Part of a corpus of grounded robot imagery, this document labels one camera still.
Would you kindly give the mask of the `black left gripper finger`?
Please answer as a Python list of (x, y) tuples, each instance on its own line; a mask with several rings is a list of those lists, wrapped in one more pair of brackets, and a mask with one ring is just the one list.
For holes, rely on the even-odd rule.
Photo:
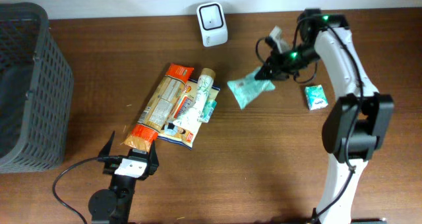
[(152, 142), (152, 145), (150, 147), (150, 153), (149, 153), (149, 164), (151, 167), (158, 167), (159, 161), (158, 161), (158, 155), (156, 153), (156, 143), (155, 141)]
[(100, 150), (98, 157), (107, 157), (109, 155), (114, 137), (115, 137), (115, 131), (111, 133), (109, 140), (105, 143), (104, 147)]

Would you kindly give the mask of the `teal tissue pouch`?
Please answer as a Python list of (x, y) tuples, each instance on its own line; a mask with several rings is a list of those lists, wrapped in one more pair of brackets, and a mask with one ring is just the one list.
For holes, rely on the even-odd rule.
[(240, 109), (244, 109), (262, 92), (270, 92), (276, 89), (270, 80), (255, 80), (255, 76), (259, 70), (260, 67), (257, 67), (246, 77), (227, 82), (227, 86), (232, 91)]

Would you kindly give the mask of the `orange spaghetti package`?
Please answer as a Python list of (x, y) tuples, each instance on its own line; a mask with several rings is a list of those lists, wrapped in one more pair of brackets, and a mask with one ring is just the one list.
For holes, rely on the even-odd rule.
[(124, 145), (149, 152), (194, 68), (170, 64)]

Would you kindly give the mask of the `small teal tissue box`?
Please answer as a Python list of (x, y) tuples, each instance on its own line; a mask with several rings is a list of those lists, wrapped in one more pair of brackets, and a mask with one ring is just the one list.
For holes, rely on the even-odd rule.
[(307, 86), (305, 88), (305, 97), (310, 111), (328, 106), (328, 100), (321, 85)]

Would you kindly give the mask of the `white green tube beige cap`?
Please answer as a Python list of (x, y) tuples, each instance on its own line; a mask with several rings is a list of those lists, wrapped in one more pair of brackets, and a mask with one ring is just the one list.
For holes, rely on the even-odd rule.
[(194, 131), (210, 94), (216, 73), (209, 68), (204, 68), (198, 78), (194, 103), (182, 114), (180, 114), (173, 124), (185, 130)]

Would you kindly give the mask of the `small teal white packet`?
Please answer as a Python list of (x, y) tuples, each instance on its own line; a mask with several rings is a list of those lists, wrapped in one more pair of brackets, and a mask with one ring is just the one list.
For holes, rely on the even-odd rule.
[(206, 101), (204, 108), (202, 110), (202, 113), (200, 115), (200, 118), (199, 118), (199, 121), (201, 123), (208, 123), (209, 122), (216, 105), (217, 105), (217, 102), (215, 100), (208, 99)]

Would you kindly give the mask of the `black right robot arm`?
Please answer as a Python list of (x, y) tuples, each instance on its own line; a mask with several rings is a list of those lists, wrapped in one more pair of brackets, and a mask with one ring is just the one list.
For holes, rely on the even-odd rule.
[(355, 51), (352, 32), (342, 14), (305, 9), (297, 19), (294, 42), (286, 45), (275, 27), (263, 37), (271, 52), (256, 80), (287, 80), (309, 64), (322, 61), (336, 102), (322, 126), (328, 154), (324, 192), (309, 223), (352, 223), (351, 208), (359, 180), (379, 150), (394, 111), (389, 94), (381, 94)]

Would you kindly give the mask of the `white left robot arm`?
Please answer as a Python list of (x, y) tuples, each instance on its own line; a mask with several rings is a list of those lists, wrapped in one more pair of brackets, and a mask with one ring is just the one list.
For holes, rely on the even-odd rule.
[(89, 200), (93, 223), (128, 223), (136, 182), (147, 179), (159, 167), (155, 144), (148, 152), (132, 148), (127, 155), (110, 156), (114, 136), (98, 154), (98, 161), (104, 163), (103, 174), (110, 175), (111, 181), (107, 189), (95, 192)]

